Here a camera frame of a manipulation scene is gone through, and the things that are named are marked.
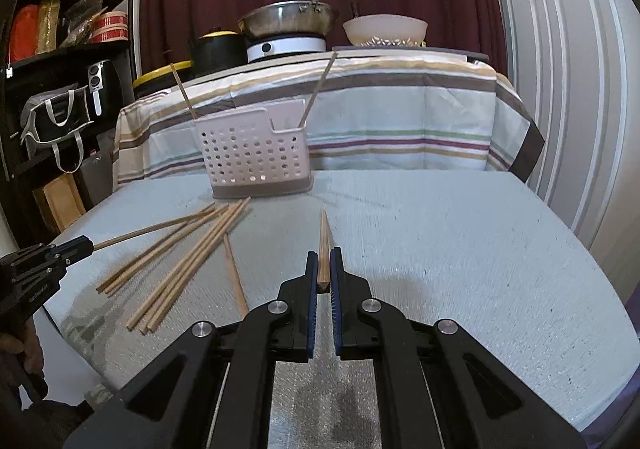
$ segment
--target gray tablecloth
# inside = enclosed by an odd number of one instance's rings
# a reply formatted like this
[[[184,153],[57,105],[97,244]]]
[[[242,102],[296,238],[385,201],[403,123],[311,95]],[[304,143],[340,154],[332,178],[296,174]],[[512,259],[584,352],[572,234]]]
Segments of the gray tablecloth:
[[[202,207],[205,175],[127,185],[67,229],[94,241]],[[597,417],[640,363],[623,305],[591,255],[508,173],[333,171],[310,193],[256,199],[230,235],[250,307],[274,299],[318,249],[326,207],[345,266],[373,294],[433,323],[454,318],[576,428]],[[114,387],[191,323],[239,320],[218,249],[156,334],[124,323],[196,241],[190,238],[107,301],[94,287],[161,233],[103,249],[70,268],[47,309],[70,344]],[[334,356],[330,304],[320,296],[316,355],[276,370],[273,447],[379,445],[372,368]]]

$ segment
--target bamboo chopstick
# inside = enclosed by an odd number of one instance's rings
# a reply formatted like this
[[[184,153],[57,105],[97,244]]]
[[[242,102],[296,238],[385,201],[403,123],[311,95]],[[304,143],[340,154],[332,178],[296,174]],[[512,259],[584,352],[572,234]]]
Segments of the bamboo chopstick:
[[[97,245],[94,245],[94,252],[99,251],[100,249],[104,249],[105,247],[110,247],[111,245],[116,245],[121,241],[126,241],[127,239],[137,238],[138,236],[142,236],[144,234],[152,233],[155,231],[159,231],[160,229],[165,229],[172,225],[178,225],[184,222],[190,222],[191,220],[195,220],[197,218],[201,218],[207,214],[206,210],[201,210],[201,212],[196,212],[194,214],[189,214],[188,216],[183,216],[181,218],[174,218],[173,220],[167,220],[162,223],[156,223],[156,225],[149,225],[144,229],[138,229],[131,233],[123,234],[120,236],[116,236],[115,238],[107,239],[106,241],[101,241]]]
[[[329,291],[331,275],[329,270],[329,253],[331,251],[331,229],[324,207],[320,211],[320,248],[318,249],[318,292]]]
[[[213,208],[214,208],[214,204],[209,204],[206,207],[204,207],[204,209],[201,210],[201,212],[211,212],[213,210]],[[137,260],[142,258],[143,255],[148,254],[153,249],[156,249],[156,248],[160,247],[165,241],[167,241],[169,238],[171,238],[174,234],[177,234],[179,231],[183,231],[185,228],[187,228],[188,225],[189,225],[189,223],[185,222],[180,227],[177,227],[175,230],[170,231],[166,235],[162,236],[162,238],[158,239],[158,241],[156,241],[154,244],[152,244],[150,247],[148,247],[148,249],[146,249],[146,251],[144,251],[142,254],[137,255],[134,259],[132,259],[128,263],[124,264],[124,266],[121,267],[119,270],[116,270],[116,272],[114,272],[113,274],[111,274],[107,278],[105,278],[100,283],[100,285],[98,285],[95,289],[99,293],[103,292],[104,289],[107,286],[109,286],[124,270],[128,269],[129,267],[131,267],[135,262],[137,262]]]
[[[314,92],[311,95],[311,98],[309,99],[309,103],[306,105],[305,111],[302,114],[302,117],[300,118],[300,122],[298,122],[298,127],[302,127],[305,124],[305,120],[309,115],[309,111],[311,111],[311,107],[314,105],[314,102],[316,101],[316,96],[318,96],[318,92],[320,91],[320,88],[324,84],[324,80],[326,79],[326,76],[329,74],[329,70],[331,69],[331,66],[334,65],[334,61],[336,57],[338,57],[338,52],[334,52],[331,55],[331,58],[329,59],[329,62],[327,63],[326,68],[324,69],[324,72],[322,72],[320,79],[316,83],[316,87],[314,89]]]
[[[226,255],[226,269],[229,273],[229,279],[234,286],[234,294],[236,295],[236,304],[238,305],[238,311],[244,319],[245,315],[249,313],[249,306],[246,303],[246,296],[242,289],[242,282],[240,281],[240,274],[238,273],[238,267],[236,267],[236,260],[234,254],[231,251],[231,243],[229,242],[229,235],[225,234],[223,237],[225,242],[225,255]]]
[[[222,216],[216,224],[211,227],[204,236],[202,236],[196,245],[185,254],[180,261],[173,267],[172,271],[167,275],[166,283],[162,285],[161,291],[158,292],[156,296],[155,302],[151,305],[149,310],[145,313],[143,323],[140,325],[140,333],[143,335],[148,331],[148,325],[151,322],[152,318],[157,317],[159,314],[159,309],[162,307],[165,299],[171,294],[171,291],[178,285],[178,281],[182,277],[182,274],[190,267],[191,262],[197,256],[198,252],[201,252],[204,248],[206,248],[207,244],[218,233],[218,231],[225,225],[228,221],[229,217],[235,212],[236,209],[240,206],[241,202],[234,204],[231,206],[228,211]]]
[[[134,275],[136,275],[140,270],[142,270],[146,265],[148,265],[151,261],[156,259],[159,255],[164,254],[164,252],[168,251],[172,246],[174,246],[178,241],[184,239],[186,236],[190,235],[193,231],[200,228],[204,223],[209,222],[213,218],[217,217],[219,214],[224,212],[225,207],[220,207],[220,209],[213,210],[209,214],[206,214],[202,218],[198,219],[196,222],[191,223],[186,226],[179,232],[176,232],[174,235],[171,235],[165,243],[160,245],[158,248],[153,249],[148,254],[143,255],[142,257],[138,256],[138,261],[135,262],[128,269],[124,270],[109,286],[104,289],[104,292],[111,297],[114,293],[116,293],[129,279],[131,279]]]
[[[151,262],[153,259],[161,254],[164,254],[168,249],[174,246],[178,241],[190,235],[193,231],[200,228],[204,223],[209,222],[222,212],[226,210],[226,207],[220,207],[220,209],[212,210],[210,213],[197,219],[195,222],[186,224],[174,233],[169,233],[159,245],[152,245],[145,252],[136,257],[132,263],[128,263],[125,267],[118,270],[111,279],[110,283],[106,285],[100,285],[98,292],[105,292],[108,295],[112,295],[118,288],[124,285],[129,279],[131,279],[136,273],[138,273],[145,265]]]
[[[207,231],[207,233],[201,238],[199,239],[196,244],[193,246],[193,248],[191,249],[191,252],[196,252],[197,249],[201,248],[204,239],[209,235],[210,231],[212,229],[215,229],[217,227],[220,227],[220,224],[224,222],[225,220],[225,216],[229,214],[229,212],[233,212],[233,210],[236,208],[236,206],[231,206],[227,209],[226,213],[218,220],[216,221],[216,223],[212,226],[211,229],[209,229],[209,231]],[[145,316],[145,314],[147,313],[147,311],[149,310],[149,308],[154,307],[154,305],[156,304],[156,302],[158,301],[158,298],[160,297],[160,295],[162,294],[162,292],[165,290],[165,288],[167,287],[167,285],[169,285],[170,283],[172,283],[176,273],[183,267],[183,264],[185,263],[185,260],[188,259],[188,255],[185,255],[179,262],[177,265],[175,265],[171,271],[164,277],[164,279],[162,279],[162,281],[158,284],[158,286],[156,287],[156,289],[151,293],[151,295],[149,295],[149,297],[146,298],[145,302],[143,302],[142,305],[140,305],[140,307],[133,313],[133,315],[129,318],[129,321],[127,321],[126,327],[129,331],[133,330],[133,328],[136,327],[136,324],[138,324],[140,322],[140,320]],[[153,315],[155,313],[155,310],[157,310],[158,307],[154,307],[152,308],[152,311],[150,312],[151,315]],[[141,328],[141,331],[145,330],[146,325],[143,325]]]
[[[183,274],[180,276],[179,281],[176,282],[174,288],[169,293],[167,298],[162,302],[161,307],[155,313],[151,320],[149,321],[147,330],[155,332],[158,329],[159,324],[164,320],[164,317],[168,314],[171,307],[174,305],[175,301],[178,299],[178,296],[181,294],[184,287],[190,281],[191,277],[198,271],[204,261],[211,255],[214,249],[219,244],[222,236],[226,234],[231,225],[236,221],[236,218],[241,214],[244,208],[248,205],[251,198],[247,198],[242,201],[240,206],[234,211],[233,215],[228,219],[225,225],[222,226],[221,230],[207,242],[204,249],[198,253],[198,255],[193,259],[190,265],[184,270]]]
[[[174,64],[173,63],[169,63],[169,66],[171,66],[171,71],[174,74],[175,82],[178,84],[178,87],[180,88],[180,91],[182,92],[182,97],[184,98],[184,103],[187,105],[187,108],[189,108],[189,111],[191,113],[191,118],[193,120],[197,120],[198,116],[196,115],[196,111],[195,111],[195,109],[193,109],[193,106],[191,106],[191,101],[189,100],[189,97],[187,96],[187,92],[184,90],[184,86],[182,85],[182,81],[180,80],[180,76],[178,75],[178,72],[175,70]]]

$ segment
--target portable induction cooker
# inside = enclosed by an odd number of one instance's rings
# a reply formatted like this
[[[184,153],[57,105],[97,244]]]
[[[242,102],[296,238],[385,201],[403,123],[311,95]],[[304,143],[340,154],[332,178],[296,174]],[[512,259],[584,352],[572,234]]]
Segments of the portable induction cooker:
[[[276,57],[325,52],[326,41],[317,34],[274,35],[249,44],[246,54],[250,63]]]

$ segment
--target yellow package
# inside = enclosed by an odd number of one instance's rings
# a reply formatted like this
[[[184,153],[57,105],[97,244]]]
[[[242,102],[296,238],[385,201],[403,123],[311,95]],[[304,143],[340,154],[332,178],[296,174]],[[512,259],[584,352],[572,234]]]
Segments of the yellow package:
[[[38,7],[38,43],[36,53],[43,54],[56,49],[59,0],[43,0]]]

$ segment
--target shelving unit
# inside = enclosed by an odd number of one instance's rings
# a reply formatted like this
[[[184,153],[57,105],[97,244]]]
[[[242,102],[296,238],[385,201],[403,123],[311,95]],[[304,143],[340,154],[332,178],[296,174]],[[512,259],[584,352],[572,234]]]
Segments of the shelving unit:
[[[41,1],[17,0],[15,13],[23,6],[38,4]],[[60,0],[60,13],[64,13],[77,1]],[[20,145],[22,108],[27,99],[37,93],[73,83],[85,86],[87,67],[100,60],[121,59],[128,53],[130,77],[132,80],[136,77],[132,28],[133,0],[102,0],[107,10],[113,10],[124,1],[128,4],[129,41],[84,44],[35,55],[8,64],[12,68],[10,78],[6,78],[6,72],[0,70],[3,80],[0,82],[0,89],[4,85],[4,97],[0,97],[0,204],[20,247],[53,240],[53,234],[46,227],[33,197],[33,190],[62,174],[57,168],[52,150],[38,150],[32,158],[28,158],[25,148]],[[4,31],[9,33],[11,25],[12,21],[7,21]],[[115,127],[116,121],[112,120],[113,122],[95,122],[81,132],[85,158],[92,149],[98,149],[97,136]],[[74,140],[62,143],[60,150],[63,166],[70,167],[73,162],[78,161]]]

